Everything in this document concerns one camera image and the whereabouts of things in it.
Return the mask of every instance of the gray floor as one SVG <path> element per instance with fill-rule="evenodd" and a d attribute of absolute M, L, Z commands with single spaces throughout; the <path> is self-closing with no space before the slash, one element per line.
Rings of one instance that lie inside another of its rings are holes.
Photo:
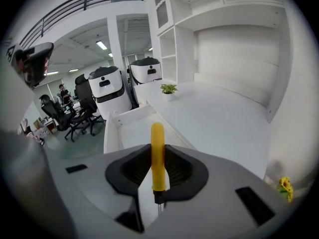
<path fill-rule="evenodd" d="M 70 135 L 68 140 L 64 137 L 68 131 L 57 131 L 49 135 L 45 139 L 44 149 L 47 153 L 55 153 L 59 155 L 59 159 L 73 159 L 79 157 L 87 157 L 103 154 L 104 131 L 105 125 L 97 123 L 93 127 L 95 136 L 90 135 L 90 129 L 86 129 L 87 133 L 82 135 L 79 130 L 73 135 L 72 142 Z"/>

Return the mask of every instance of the yellow flower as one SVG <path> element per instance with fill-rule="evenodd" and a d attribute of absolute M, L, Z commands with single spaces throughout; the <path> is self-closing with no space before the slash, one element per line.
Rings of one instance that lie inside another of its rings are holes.
<path fill-rule="evenodd" d="M 289 177 L 283 177 L 279 180 L 279 186 L 282 186 L 288 192 L 288 202 L 290 203 L 293 199 L 294 189 L 290 184 Z"/>

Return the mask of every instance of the ceiling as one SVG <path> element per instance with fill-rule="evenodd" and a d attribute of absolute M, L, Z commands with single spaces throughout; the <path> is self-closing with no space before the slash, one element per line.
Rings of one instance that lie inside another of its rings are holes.
<path fill-rule="evenodd" d="M 122 56 L 144 53 L 152 46 L 147 15 L 118 18 L 118 32 Z M 97 41 L 102 41 L 108 49 L 102 50 Z M 112 60 L 108 55 L 110 52 L 107 23 L 90 24 L 54 43 L 48 72 L 66 73 L 102 60 Z"/>

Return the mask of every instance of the white pot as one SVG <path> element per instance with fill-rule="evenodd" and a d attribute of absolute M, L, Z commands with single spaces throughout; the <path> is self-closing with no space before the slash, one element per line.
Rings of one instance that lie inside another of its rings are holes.
<path fill-rule="evenodd" d="M 163 97 L 164 99 L 169 102 L 169 101 L 172 101 L 174 99 L 174 94 L 164 94 L 163 93 Z"/>

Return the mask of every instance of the white desk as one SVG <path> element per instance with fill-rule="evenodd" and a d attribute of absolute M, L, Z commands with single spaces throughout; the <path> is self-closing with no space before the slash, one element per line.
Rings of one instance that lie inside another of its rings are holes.
<path fill-rule="evenodd" d="M 239 163 L 264 178 L 270 148 L 266 109 L 229 90 L 200 82 L 178 84 L 175 99 L 162 98 L 162 81 L 135 86 L 190 148 Z"/>
<path fill-rule="evenodd" d="M 81 109 L 81 104 L 80 104 L 80 102 L 77 102 L 77 103 L 73 104 L 72 107 L 73 107 L 74 110 L 77 111 L 77 110 L 80 110 L 80 109 Z M 64 111 L 64 113 L 65 113 L 65 114 L 69 114 L 69 113 L 70 113 L 70 110 Z"/>
<path fill-rule="evenodd" d="M 49 118 L 48 120 L 45 120 L 44 125 L 46 126 L 46 128 L 50 131 L 50 133 L 52 132 L 52 129 L 49 128 L 49 125 L 53 125 L 53 129 L 56 127 L 55 122 L 52 118 Z"/>

